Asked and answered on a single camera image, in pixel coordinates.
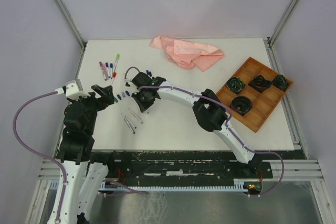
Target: black cable coil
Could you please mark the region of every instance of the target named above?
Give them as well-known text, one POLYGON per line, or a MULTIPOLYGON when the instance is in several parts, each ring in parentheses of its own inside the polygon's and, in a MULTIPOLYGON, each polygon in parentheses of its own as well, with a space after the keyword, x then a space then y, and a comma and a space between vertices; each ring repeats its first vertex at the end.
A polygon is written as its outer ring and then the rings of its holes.
POLYGON ((286 91, 286 89, 289 87, 289 82, 281 74, 275 76, 274 80, 272 81, 272 84, 282 91, 286 91))
POLYGON ((258 92, 262 93, 263 91, 271 87, 272 82, 266 80, 263 76, 255 76, 248 85, 258 92))
POLYGON ((239 94, 245 87, 245 84, 238 77, 233 76, 226 82, 225 86, 235 94, 239 94))
POLYGON ((241 95, 232 100, 230 107, 240 115, 244 116, 250 109, 252 109, 253 105, 250 99, 241 95))

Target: white table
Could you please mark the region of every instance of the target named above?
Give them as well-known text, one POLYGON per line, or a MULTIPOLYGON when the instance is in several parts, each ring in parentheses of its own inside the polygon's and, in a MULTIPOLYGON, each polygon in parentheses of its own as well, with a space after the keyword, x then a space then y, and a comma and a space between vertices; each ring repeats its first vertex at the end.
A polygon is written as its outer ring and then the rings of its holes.
MULTIPOLYGON (((94 84, 102 87, 111 84, 111 80, 104 81, 99 61, 114 63, 116 55, 120 54, 117 77, 113 83, 115 96, 125 90, 130 93, 135 91, 133 85, 127 88, 123 81, 123 75, 130 66, 136 66, 143 72, 149 69, 153 76, 164 77, 188 89, 204 91, 209 88, 216 93, 248 57, 270 66, 264 42, 259 38, 189 41, 214 45, 223 50, 225 57, 207 71, 201 72, 196 67, 186 70, 169 62, 164 51, 149 47, 148 39, 91 40, 87 44, 78 78, 87 92, 94 84)), ((136 73, 136 70, 131 70, 129 78, 133 78, 136 73)), ((281 103, 257 133, 235 119, 232 119, 232 125, 256 150, 294 149, 281 103)), ((191 109, 171 101, 156 100, 149 114, 141 114, 131 97, 98 113, 93 138, 96 140, 95 150, 229 150, 214 133, 199 127, 191 109), (121 113, 124 113, 133 119, 128 108, 144 121, 140 125, 134 119, 138 126, 136 134, 130 132, 121 117, 121 113)))

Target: folded cloth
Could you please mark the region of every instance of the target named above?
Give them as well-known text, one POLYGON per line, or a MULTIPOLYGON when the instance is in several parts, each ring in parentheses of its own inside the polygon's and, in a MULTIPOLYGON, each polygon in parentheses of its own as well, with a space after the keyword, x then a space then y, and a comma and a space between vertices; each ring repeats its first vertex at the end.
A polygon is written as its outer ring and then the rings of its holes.
POLYGON ((168 60, 181 68, 190 69, 197 66, 203 72, 224 57, 223 51, 217 47, 162 35, 154 38, 150 47, 165 50, 168 60))

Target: towel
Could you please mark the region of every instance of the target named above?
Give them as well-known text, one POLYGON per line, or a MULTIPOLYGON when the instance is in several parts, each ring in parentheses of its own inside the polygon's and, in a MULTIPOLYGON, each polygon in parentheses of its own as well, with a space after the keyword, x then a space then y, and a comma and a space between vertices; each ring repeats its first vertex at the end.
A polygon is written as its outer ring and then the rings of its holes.
POLYGON ((203 72, 224 57, 223 51, 217 47, 162 35, 154 38, 150 47, 165 50, 168 60, 181 68, 190 69, 196 66, 203 72))

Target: floor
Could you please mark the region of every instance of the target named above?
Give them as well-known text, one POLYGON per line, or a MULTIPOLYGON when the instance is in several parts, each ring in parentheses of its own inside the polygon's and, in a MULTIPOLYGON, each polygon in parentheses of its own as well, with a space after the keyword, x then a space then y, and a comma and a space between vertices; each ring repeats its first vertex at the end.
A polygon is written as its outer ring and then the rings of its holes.
MULTIPOLYGON (((264 183, 264 189, 273 186, 264 183)), ((40 224, 47 223, 56 191, 49 191, 40 224)), ((90 224, 322 224, 310 183, 282 183, 271 194, 152 192, 97 196, 90 224)))

